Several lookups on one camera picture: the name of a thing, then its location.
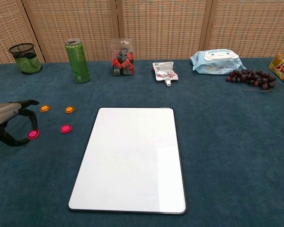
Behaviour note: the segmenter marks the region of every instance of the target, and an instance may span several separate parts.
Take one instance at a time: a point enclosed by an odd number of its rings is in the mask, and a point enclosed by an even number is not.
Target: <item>grape bunch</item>
[[[248,70],[234,70],[229,73],[226,78],[227,82],[244,82],[246,84],[252,84],[254,87],[261,87],[266,90],[268,88],[275,87],[275,77],[271,76],[269,73],[263,73],[258,70],[253,72],[251,69]]]

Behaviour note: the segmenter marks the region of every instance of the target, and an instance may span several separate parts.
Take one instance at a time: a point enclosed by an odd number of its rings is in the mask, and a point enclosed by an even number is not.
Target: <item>pink magnet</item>
[[[27,138],[29,138],[30,140],[33,140],[37,138],[39,134],[40,134],[39,130],[32,130],[27,134]]]
[[[71,125],[65,124],[60,128],[60,132],[62,133],[68,133],[71,131]]]

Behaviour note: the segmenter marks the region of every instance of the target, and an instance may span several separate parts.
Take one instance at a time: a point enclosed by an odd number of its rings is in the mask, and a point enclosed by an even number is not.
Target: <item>robotic arm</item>
[[[5,127],[8,125],[9,120],[13,119],[17,115],[29,117],[32,128],[38,129],[38,123],[36,115],[33,111],[27,110],[26,107],[30,105],[38,105],[36,100],[26,100],[18,102],[0,103],[0,141],[12,147],[19,147],[29,142],[28,138],[20,140],[14,139],[10,134],[5,131]]]

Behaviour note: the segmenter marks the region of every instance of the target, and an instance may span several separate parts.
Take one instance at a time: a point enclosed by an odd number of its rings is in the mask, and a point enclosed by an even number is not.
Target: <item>round magnet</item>
[[[49,105],[43,105],[40,107],[41,112],[46,112],[50,109],[51,107]]]
[[[64,112],[66,112],[67,114],[70,114],[74,111],[75,111],[75,107],[73,107],[73,106],[68,106],[64,109]]]
[[[39,130],[34,129],[27,134],[27,138],[29,138],[30,140],[33,140],[33,139],[37,138],[39,136],[39,134],[40,134]]]
[[[69,124],[65,124],[65,125],[61,126],[61,128],[60,128],[60,132],[62,132],[62,133],[68,133],[70,131],[71,131],[71,125],[69,125]]]

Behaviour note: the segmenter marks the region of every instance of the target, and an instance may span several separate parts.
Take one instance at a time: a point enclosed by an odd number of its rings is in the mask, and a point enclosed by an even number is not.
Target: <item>green can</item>
[[[80,39],[69,39],[65,43],[72,72],[77,83],[89,81],[89,68],[84,53],[83,43]]]

